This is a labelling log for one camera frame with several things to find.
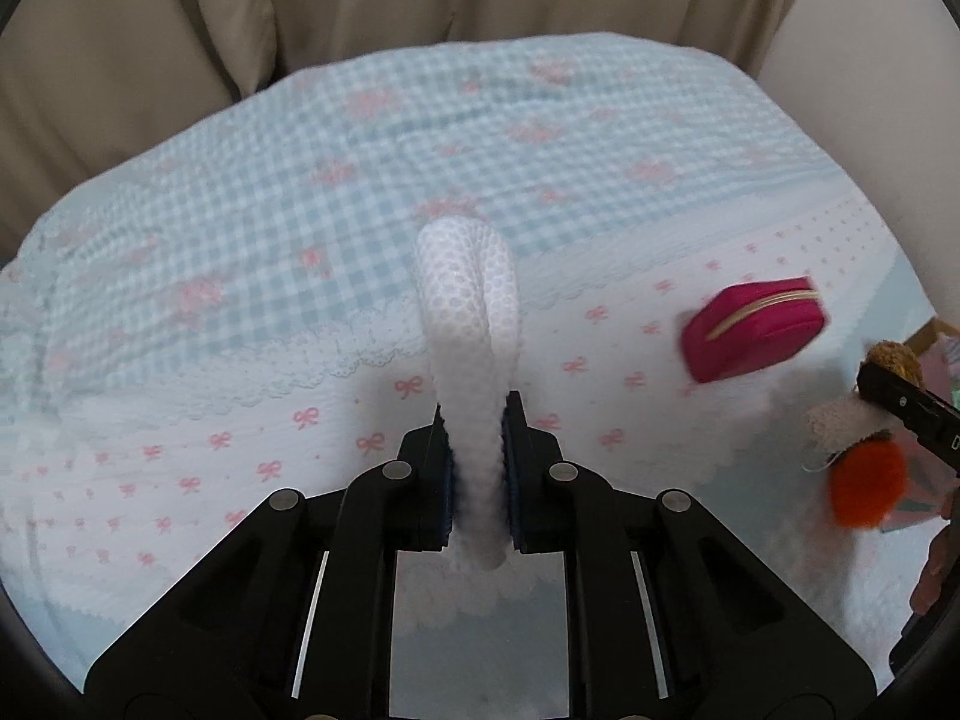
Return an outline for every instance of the blue gingham blanket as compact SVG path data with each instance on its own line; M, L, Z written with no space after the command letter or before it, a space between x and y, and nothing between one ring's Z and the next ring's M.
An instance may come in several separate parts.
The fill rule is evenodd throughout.
M488 220L517 258L531 420L618 487L697 494L882 680L929 533L837 531L800 469L800 413L928 300L752 79L611 34L301 71L37 223L0 275L0 578L71 679L272 488L342 487L430 421L413 242L451 214ZM694 386L683 318L731 283L801 274L827 331ZM394 713L563 714L563 664L544 656L560 572L530 565L445 586L405 562ZM418 671L425 651L448 668Z

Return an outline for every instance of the white mesh fabric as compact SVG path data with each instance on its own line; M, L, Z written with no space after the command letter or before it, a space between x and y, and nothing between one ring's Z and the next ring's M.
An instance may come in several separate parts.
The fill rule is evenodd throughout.
M509 541L500 420L520 355L517 275L507 242L476 218L436 220L416 239L421 312L457 503L450 546L493 569Z

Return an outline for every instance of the brown pom-pom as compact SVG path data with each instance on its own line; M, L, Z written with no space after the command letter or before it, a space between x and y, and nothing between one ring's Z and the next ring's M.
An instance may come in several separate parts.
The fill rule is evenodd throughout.
M876 362L886 370L896 373L901 379L923 389L923 369L917 355L909 346L896 341L875 343L867 352L867 362Z
M904 452L892 440L858 443L830 468L829 488L838 525L877 528L906 494Z

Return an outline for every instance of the orange pom-pom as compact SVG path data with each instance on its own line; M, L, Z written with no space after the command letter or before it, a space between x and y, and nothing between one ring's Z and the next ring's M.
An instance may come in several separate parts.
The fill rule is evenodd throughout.
M891 440L866 440L830 469L830 502L838 525L877 528L907 490L904 452Z

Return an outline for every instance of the wall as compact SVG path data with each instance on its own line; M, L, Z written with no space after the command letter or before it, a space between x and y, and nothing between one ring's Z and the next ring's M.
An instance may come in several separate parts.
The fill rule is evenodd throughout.
M760 84L856 180L960 322L960 28L941 0L798 0Z

